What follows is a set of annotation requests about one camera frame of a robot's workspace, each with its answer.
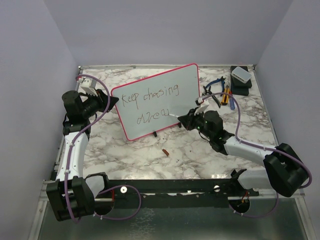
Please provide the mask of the pink framed whiteboard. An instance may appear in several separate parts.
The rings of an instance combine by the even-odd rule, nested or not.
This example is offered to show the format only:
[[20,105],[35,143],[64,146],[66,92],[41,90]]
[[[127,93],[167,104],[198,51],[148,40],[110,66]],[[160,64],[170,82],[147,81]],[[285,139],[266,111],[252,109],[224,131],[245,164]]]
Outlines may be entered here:
[[200,96],[199,67],[192,63],[116,86],[115,107],[129,141],[176,125],[178,118],[196,107]]

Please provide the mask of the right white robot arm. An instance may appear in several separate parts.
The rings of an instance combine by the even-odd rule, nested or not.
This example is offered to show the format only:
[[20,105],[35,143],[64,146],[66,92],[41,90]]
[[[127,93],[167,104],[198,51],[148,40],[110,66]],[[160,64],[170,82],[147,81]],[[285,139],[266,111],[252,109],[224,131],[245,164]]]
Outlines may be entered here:
[[263,169],[245,170],[230,182],[229,189],[240,196],[249,189],[273,189],[284,197],[291,197],[309,178],[309,174],[295,151],[285,143],[263,146],[236,138],[224,130],[223,120],[217,111],[197,114],[191,109],[178,121],[188,130],[197,130],[206,137],[213,150],[251,161]]

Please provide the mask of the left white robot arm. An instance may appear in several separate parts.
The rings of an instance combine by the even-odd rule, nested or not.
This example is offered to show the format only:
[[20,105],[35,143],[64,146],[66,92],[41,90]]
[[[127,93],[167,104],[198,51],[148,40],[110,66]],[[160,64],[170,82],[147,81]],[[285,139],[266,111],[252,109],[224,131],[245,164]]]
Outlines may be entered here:
[[97,112],[109,112],[119,101],[101,89],[94,95],[76,90],[62,95],[66,110],[63,122],[64,156],[54,182],[46,187],[46,194],[58,221],[79,219],[95,211],[95,197],[106,197],[111,190],[104,172],[84,177],[84,158],[90,139],[90,117]]

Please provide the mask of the yellow black utility knife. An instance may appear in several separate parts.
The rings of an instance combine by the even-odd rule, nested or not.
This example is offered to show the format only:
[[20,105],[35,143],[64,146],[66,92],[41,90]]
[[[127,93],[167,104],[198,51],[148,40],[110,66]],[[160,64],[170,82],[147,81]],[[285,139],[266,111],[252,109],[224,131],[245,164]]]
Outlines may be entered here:
[[220,104],[222,106],[226,106],[228,104],[228,102],[229,102],[229,94],[230,94],[230,87],[227,84],[224,87],[223,94],[221,95],[222,96],[222,100],[221,100]]

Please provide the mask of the blue screwdriver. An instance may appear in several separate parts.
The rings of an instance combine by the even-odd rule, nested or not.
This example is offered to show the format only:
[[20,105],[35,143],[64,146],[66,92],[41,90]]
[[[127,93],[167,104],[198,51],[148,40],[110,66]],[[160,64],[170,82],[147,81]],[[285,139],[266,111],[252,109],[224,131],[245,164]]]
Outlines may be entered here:
[[229,97],[229,104],[230,104],[230,109],[234,111],[236,107],[235,107],[234,98],[232,96]]

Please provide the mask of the black rectangular box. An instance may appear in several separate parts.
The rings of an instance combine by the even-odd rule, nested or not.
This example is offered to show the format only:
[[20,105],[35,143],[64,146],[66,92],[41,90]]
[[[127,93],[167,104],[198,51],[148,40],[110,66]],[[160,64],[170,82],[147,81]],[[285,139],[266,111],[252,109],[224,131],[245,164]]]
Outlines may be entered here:
[[230,86],[231,86],[231,92],[233,95],[248,96],[249,89],[252,87],[252,81],[250,78],[246,83],[243,83],[231,75],[230,76]]

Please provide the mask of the white rectangular box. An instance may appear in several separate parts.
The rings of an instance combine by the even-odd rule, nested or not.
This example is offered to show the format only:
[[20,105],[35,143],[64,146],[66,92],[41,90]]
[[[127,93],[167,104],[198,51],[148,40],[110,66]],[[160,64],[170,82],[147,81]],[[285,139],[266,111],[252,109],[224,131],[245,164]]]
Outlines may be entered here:
[[232,70],[231,75],[244,84],[246,84],[252,77],[247,70],[240,66],[237,66],[234,70]]

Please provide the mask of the black handled pliers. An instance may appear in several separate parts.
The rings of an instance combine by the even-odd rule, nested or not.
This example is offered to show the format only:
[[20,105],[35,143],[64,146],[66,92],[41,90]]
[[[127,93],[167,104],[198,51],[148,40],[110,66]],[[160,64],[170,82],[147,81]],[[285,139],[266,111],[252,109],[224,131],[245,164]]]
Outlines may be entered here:
[[[208,86],[208,87],[204,86],[203,90],[204,90],[204,92],[202,93],[202,96],[209,96],[212,94],[211,86]],[[215,95],[211,96],[211,98],[214,100],[214,102],[217,104],[218,108],[220,109],[221,103],[218,100],[218,98]]]

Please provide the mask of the blue handled pliers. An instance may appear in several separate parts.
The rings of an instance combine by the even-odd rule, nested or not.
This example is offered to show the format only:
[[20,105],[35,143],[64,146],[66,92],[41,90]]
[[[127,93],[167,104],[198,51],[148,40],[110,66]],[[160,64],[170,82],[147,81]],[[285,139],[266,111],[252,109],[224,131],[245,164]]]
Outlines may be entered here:
[[218,83],[221,84],[221,92],[224,93],[225,92],[225,80],[226,80],[226,78],[222,76],[221,78],[217,78],[216,80],[209,82],[206,86],[203,87],[204,94],[209,95],[211,92],[211,86],[214,84],[218,84]]

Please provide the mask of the aluminium frame rail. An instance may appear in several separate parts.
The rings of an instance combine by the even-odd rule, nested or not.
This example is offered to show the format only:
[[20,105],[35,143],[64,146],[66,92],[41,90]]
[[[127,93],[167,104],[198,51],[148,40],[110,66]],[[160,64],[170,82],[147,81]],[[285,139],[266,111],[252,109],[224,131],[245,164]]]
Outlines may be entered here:
[[[76,196],[78,198],[89,198],[95,195],[88,183],[83,178],[76,178],[75,188],[78,190]],[[160,195],[168,196],[188,196],[211,194],[216,198],[234,198],[240,199],[248,191],[249,197],[263,196],[264,198],[276,196],[276,191],[269,188],[251,188],[245,189],[237,179],[221,178],[221,179],[183,179],[183,180],[109,180],[106,183],[106,189],[115,186],[132,186],[138,190],[142,195]],[[72,187],[68,187],[68,192],[76,193]],[[45,187],[45,194],[49,201],[64,201],[65,188],[62,181],[47,181]],[[297,190],[291,196],[285,196],[278,193],[280,198],[302,198],[305,194],[302,190]]]

